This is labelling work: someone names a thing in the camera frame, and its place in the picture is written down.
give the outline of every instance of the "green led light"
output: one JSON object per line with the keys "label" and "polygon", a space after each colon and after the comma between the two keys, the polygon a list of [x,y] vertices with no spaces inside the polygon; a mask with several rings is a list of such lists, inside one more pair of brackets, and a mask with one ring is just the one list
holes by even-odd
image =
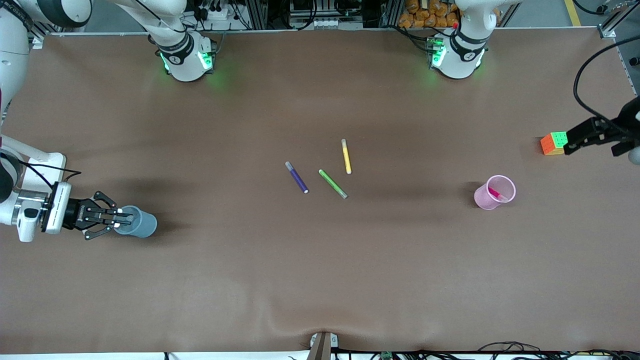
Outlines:
{"label": "green led light", "polygon": [[209,70],[211,69],[211,55],[208,53],[198,52],[198,57],[200,58],[200,62],[202,63],[202,67]]}
{"label": "green led light", "polygon": [[169,71],[169,65],[166,63],[166,59],[164,58],[164,55],[162,55],[162,53],[160,53],[160,59],[162,59],[162,62],[164,63],[164,69]]}
{"label": "green led light", "polygon": [[435,54],[433,54],[433,61],[431,62],[431,64],[435,67],[439,67],[440,65],[442,65],[442,60],[444,59],[444,56],[446,54],[447,48],[446,46],[442,45],[440,49],[436,51]]}
{"label": "green led light", "polygon": [[484,49],[480,52],[480,55],[478,55],[478,61],[476,62],[476,67],[480,66],[482,62],[482,55],[484,55]]}

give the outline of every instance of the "green marker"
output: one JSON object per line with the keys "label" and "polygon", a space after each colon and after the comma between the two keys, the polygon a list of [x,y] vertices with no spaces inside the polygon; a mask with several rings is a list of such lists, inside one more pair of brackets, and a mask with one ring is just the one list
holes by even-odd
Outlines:
{"label": "green marker", "polygon": [[326,182],[329,183],[329,185],[331,185],[331,187],[335,190],[335,192],[340,194],[340,196],[343,199],[346,199],[347,197],[349,197],[349,195],[347,195],[346,192],[342,191],[342,189],[338,186],[338,184],[336,184],[335,181],[333,181],[333,179],[330,178],[329,175],[326,172],[324,172],[323,169],[318,170],[318,174],[320,174],[320,176],[322,176],[324,180],[326,180]]}

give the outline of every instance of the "rubik's cube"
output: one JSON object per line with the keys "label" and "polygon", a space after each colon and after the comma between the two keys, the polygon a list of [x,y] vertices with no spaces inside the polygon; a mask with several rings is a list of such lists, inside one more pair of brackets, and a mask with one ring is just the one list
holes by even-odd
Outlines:
{"label": "rubik's cube", "polygon": [[564,154],[563,146],[569,141],[566,139],[566,132],[550,133],[540,140],[542,145],[542,153],[544,155],[560,155]]}

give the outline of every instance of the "purple marker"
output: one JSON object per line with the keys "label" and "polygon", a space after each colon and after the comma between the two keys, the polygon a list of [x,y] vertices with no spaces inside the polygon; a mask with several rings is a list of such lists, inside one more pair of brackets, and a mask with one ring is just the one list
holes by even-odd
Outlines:
{"label": "purple marker", "polygon": [[291,163],[288,161],[284,163],[284,165],[289,169],[291,176],[293,176],[293,179],[296,181],[296,183],[300,187],[300,190],[302,190],[303,193],[308,193],[309,189],[307,189],[305,182],[302,181],[302,178],[300,177],[300,175],[298,175],[298,172],[296,171],[296,169],[293,168],[293,165],[291,165]]}

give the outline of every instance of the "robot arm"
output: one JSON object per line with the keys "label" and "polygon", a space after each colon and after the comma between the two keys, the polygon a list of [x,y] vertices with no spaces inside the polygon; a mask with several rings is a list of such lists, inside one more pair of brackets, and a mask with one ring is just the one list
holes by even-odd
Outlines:
{"label": "robot arm", "polygon": [[[92,0],[0,0],[0,113],[6,111],[26,77],[28,31],[33,21],[78,27],[86,24],[91,12]],[[31,158],[29,163],[22,154]],[[16,225],[21,241],[32,241],[39,229],[49,234],[58,234],[63,227],[77,229],[91,240],[121,225],[134,225],[134,215],[124,213],[101,192],[90,199],[71,199],[71,185],[60,181],[62,168],[38,167],[53,165],[51,158],[55,166],[64,166],[61,154],[47,154],[0,133],[0,224]],[[25,166],[31,167],[30,176],[40,169],[42,178],[36,179],[40,187],[27,181]],[[18,189],[21,178],[22,188]],[[96,225],[103,227],[93,231]]]}
{"label": "robot arm", "polygon": [[458,27],[447,35],[438,34],[444,46],[434,56],[432,66],[453,79],[464,79],[480,66],[484,47],[497,24],[493,9],[521,0],[456,0],[464,15]]}
{"label": "robot arm", "polygon": [[186,0],[108,0],[142,25],[160,49],[167,71],[179,81],[194,81],[213,70],[211,39],[187,31],[180,17]]}
{"label": "robot arm", "polygon": [[567,131],[566,137],[566,155],[571,155],[585,146],[617,142],[611,147],[613,156],[629,152],[629,160],[635,165],[640,165],[640,98],[636,97],[624,105],[615,119],[591,117]]}

